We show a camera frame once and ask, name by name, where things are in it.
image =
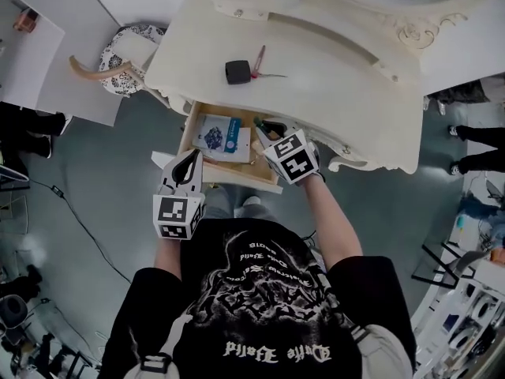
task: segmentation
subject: white tabletop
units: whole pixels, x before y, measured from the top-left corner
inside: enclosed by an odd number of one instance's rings
[[[224,66],[254,66],[267,46],[262,73],[288,78],[228,85]],[[371,58],[338,36],[277,17],[247,21],[214,10],[211,0],[185,0],[145,77],[148,87],[205,103],[290,117],[386,168],[417,169],[422,97],[393,83]]]

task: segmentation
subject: patterned cushion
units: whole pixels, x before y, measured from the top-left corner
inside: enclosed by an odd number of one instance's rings
[[[99,71],[103,72],[104,70],[113,69],[114,67],[118,67],[123,63],[123,60],[117,56],[113,52],[113,47],[116,42],[121,39],[124,35],[124,31],[130,30],[135,32],[138,35],[143,36],[151,40],[156,44],[161,43],[161,39],[165,32],[161,28],[157,28],[154,25],[134,25],[131,27],[124,27],[114,36],[114,38],[109,42],[107,47],[103,50],[102,55],[100,56],[100,64]],[[135,72],[144,79],[145,72],[139,70],[137,68],[133,68]],[[134,92],[138,92],[142,89],[142,86],[139,85],[135,80],[131,78],[127,73],[123,72],[117,76],[109,77],[108,79],[102,80],[102,85],[108,92],[112,92],[113,94],[118,94],[120,96],[129,97],[130,94]]]

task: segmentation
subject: black t-shirt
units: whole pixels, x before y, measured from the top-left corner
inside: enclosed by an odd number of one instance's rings
[[[138,363],[132,349],[157,354],[183,312],[193,319],[173,354],[182,379],[361,379],[353,324],[387,328],[414,361],[409,314],[385,257],[347,258],[325,275],[307,245],[277,223],[202,220],[181,244],[181,273],[182,281],[156,268],[135,275],[101,378],[122,379]]]

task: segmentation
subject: open drawer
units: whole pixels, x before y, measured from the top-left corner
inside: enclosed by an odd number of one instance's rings
[[[183,153],[191,148],[195,134],[196,120],[199,114],[213,114],[241,119],[241,128],[251,128],[251,143],[258,139],[254,118],[270,118],[271,115],[255,111],[239,110],[237,108],[220,107],[206,103],[195,102],[186,121],[185,131],[182,135],[179,152]],[[282,193],[282,187],[277,185],[279,177],[268,166],[267,160],[252,150],[252,162],[228,163],[216,162],[213,159],[204,158],[204,182],[216,182],[247,186],[255,190]]]

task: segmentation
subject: gray floor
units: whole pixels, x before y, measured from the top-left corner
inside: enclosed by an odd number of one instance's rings
[[[449,138],[447,125],[464,122],[463,109],[448,111],[446,117],[434,109],[425,113],[420,166],[414,175],[345,167],[337,174],[324,171],[365,254],[384,255],[395,263],[411,313],[427,290],[410,278],[421,244],[446,238],[454,222],[462,179],[445,170],[451,159],[463,155],[465,145]],[[152,194],[161,171],[151,162],[151,152],[175,153],[183,122],[183,117],[141,92],[123,100],[113,129],[75,119],[57,139],[51,159],[27,159],[31,177],[63,190],[116,267],[129,278],[151,265],[154,257]],[[238,201],[247,194],[238,192]],[[35,185],[27,196],[29,234],[0,236],[3,258],[9,257],[12,264],[17,248],[22,250],[20,264],[39,266],[43,296],[55,301],[99,359],[99,347],[105,341],[95,332],[110,333],[128,285],[103,261],[63,200]],[[313,221],[299,188],[287,186],[282,196],[260,196],[286,227],[299,235],[312,232]],[[47,329],[90,354],[51,304],[37,312]]]

